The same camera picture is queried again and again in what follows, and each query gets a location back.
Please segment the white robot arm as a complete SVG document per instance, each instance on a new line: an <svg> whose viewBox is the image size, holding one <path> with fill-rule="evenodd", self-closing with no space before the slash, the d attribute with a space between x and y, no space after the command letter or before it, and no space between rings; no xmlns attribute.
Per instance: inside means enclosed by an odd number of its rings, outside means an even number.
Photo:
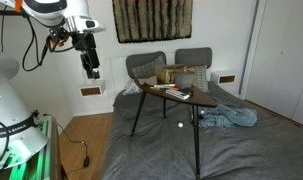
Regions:
<svg viewBox="0 0 303 180"><path fill-rule="evenodd" d="M58 52L67 40L80 52L82 66L90 79L100 77L94 34L105 25L89 15L87 0L0 0L26 19L35 19L49 29L43 52L37 55L42 65L47 52ZM20 66L0 53L0 171L28 161L48 143L35 115L9 83Z"/></svg>

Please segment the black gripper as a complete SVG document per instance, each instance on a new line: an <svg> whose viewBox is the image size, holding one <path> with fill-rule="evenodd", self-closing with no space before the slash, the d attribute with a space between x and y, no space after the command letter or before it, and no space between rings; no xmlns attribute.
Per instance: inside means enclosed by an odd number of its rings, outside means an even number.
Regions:
<svg viewBox="0 0 303 180"><path fill-rule="evenodd" d="M96 52L94 36L91 33L73 34L72 44L77 51L80 51L82 66L86 71L87 79L99 79L98 70L100 63Z"/></svg>

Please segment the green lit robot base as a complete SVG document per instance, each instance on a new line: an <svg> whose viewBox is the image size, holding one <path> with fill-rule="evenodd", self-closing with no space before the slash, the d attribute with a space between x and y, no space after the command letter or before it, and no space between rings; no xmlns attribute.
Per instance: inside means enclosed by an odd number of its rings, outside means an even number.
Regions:
<svg viewBox="0 0 303 180"><path fill-rule="evenodd" d="M52 116L36 127L0 124L0 180L61 180L58 130Z"/></svg>

